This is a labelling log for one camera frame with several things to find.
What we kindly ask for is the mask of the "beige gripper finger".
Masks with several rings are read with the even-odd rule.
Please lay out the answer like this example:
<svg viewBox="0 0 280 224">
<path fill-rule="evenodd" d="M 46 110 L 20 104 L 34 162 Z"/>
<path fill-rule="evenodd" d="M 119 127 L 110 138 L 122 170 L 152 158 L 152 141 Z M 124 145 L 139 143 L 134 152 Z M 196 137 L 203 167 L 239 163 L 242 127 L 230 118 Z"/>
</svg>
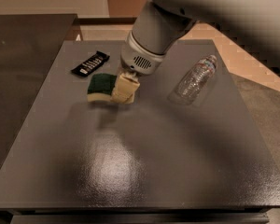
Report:
<svg viewBox="0 0 280 224">
<path fill-rule="evenodd" d="M 136 73 L 120 72 L 111 93 L 111 101 L 117 104 L 131 104 L 139 87 Z"/>
</svg>

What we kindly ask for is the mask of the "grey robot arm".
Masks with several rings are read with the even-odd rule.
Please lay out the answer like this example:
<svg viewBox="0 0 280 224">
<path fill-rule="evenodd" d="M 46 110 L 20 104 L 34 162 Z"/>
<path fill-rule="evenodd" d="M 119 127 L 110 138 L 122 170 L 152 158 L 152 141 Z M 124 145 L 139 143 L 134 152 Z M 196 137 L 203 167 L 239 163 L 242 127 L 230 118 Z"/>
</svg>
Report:
<svg viewBox="0 0 280 224">
<path fill-rule="evenodd" d="M 280 0 L 149 0 L 123 44 L 112 100 L 128 104 L 176 40 L 202 21 L 280 71 Z"/>
</svg>

